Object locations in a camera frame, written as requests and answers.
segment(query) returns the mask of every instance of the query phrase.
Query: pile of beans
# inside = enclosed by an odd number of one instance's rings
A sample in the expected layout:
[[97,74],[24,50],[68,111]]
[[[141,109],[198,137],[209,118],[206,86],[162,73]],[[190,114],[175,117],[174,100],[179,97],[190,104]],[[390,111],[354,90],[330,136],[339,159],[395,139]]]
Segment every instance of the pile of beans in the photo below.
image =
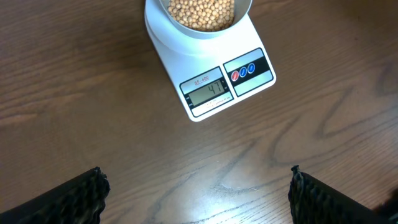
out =
[[169,13],[191,29],[214,32],[234,21],[234,0],[170,0]]

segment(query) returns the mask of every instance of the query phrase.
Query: brown wooden surface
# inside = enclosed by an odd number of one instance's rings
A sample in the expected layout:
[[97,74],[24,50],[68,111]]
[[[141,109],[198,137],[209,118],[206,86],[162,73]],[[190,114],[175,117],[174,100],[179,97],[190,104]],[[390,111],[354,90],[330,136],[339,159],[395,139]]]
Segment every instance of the brown wooden surface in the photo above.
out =
[[254,0],[276,84],[191,122],[143,0],[0,0],[0,212],[100,166],[102,223],[290,223],[290,167],[398,187],[398,2]]

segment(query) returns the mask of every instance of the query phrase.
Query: scale platform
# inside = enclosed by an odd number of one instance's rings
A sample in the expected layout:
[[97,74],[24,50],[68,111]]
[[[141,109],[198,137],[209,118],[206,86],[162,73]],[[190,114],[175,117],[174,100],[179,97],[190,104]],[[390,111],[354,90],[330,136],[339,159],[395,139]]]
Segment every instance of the scale platform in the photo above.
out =
[[192,121],[208,118],[276,81],[267,52],[247,14],[225,34],[204,40],[180,32],[159,0],[146,0],[145,22]]

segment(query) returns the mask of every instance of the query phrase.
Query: blue button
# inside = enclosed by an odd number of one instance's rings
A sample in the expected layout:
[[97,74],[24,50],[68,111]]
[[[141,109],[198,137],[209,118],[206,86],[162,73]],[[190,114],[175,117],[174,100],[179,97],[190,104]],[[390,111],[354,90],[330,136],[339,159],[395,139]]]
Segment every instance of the blue button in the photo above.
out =
[[254,66],[253,63],[250,63],[248,66],[248,72],[249,74],[252,74],[254,72],[254,69],[256,68],[256,66]]
[[243,78],[246,76],[246,74],[248,74],[248,70],[246,67],[242,67],[239,71],[239,75]]

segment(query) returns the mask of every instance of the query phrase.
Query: red button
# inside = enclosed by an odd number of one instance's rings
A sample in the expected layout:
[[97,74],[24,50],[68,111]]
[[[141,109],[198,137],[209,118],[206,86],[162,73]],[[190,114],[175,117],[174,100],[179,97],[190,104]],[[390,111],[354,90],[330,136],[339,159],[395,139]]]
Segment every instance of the red button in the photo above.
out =
[[232,73],[232,75],[231,75],[231,79],[232,79],[232,81],[236,81],[236,80],[238,80],[238,78],[239,78],[239,72],[238,71],[234,71],[233,73]]

